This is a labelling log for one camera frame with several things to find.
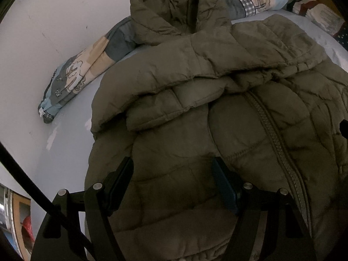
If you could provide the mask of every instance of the bedding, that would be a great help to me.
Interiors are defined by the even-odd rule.
[[[231,20],[286,7],[288,11],[309,18],[347,49],[347,23],[317,0],[225,0],[225,2]],[[38,107],[38,113],[43,121],[46,124],[51,123],[66,103],[98,75],[133,51],[140,45],[139,43],[131,19],[127,17],[93,45],[60,65],[54,71]]]
[[[265,10],[277,10],[290,1],[292,0],[225,0],[231,20],[252,16]],[[43,121],[51,123],[59,110],[88,83],[140,44],[134,34],[131,18],[127,17],[93,45],[60,65],[54,71],[38,106],[38,113]]]

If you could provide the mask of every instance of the jacket zipper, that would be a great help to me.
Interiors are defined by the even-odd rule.
[[[271,115],[266,110],[266,107],[264,107],[262,102],[252,92],[246,92],[244,95],[246,96],[248,102],[252,104],[252,106],[254,106],[257,110],[262,125],[264,126],[266,133],[268,134],[271,140],[273,150],[278,158],[278,162],[281,165],[283,172],[287,174],[286,177],[290,178],[288,179],[288,183],[292,188],[294,199],[296,201],[297,206],[299,207],[304,222],[307,225],[309,233],[312,236],[308,195],[300,172],[297,170],[296,165],[293,163],[290,155],[288,154],[288,151],[285,148],[285,144],[278,131],[278,128]]]

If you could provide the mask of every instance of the jacket hood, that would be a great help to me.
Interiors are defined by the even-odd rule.
[[[158,45],[202,29],[230,25],[224,0],[130,0],[139,43]]]

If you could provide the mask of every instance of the black mount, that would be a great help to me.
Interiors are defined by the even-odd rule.
[[[126,157],[115,172],[103,183],[86,191],[69,193],[61,189],[53,204],[76,226],[80,227],[79,212],[86,212],[95,260],[125,261],[107,219],[116,211],[133,175],[133,161]],[[31,261],[86,261],[85,248],[75,235],[47,214],[37,235]]]
[[[222,261],[249,261],[256,239],[261,211],[267,211],[267,224],[259,261],[315,261],[312,239],[293,198],[287,189],[259,190],[244,183],[219,157],[213,160],[212,173],[227,209],[239,216]],[[53,204],[75,225],[78,212],[86,212],[93,245],[93,257],[100,261],[125,261],[107,219],[116,211],[133,175],[133,162],[124,158],[103,183],[86,191],[58,192]],[[46,215],[37,236],[32,261],[86,261],[86,253],[76,235],[59,221]]]

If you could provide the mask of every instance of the gingham pattern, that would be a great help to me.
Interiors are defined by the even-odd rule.
[[[252,0],[240,0],[245,9],[245,16],[250,17],[256,14],[256,10]]]

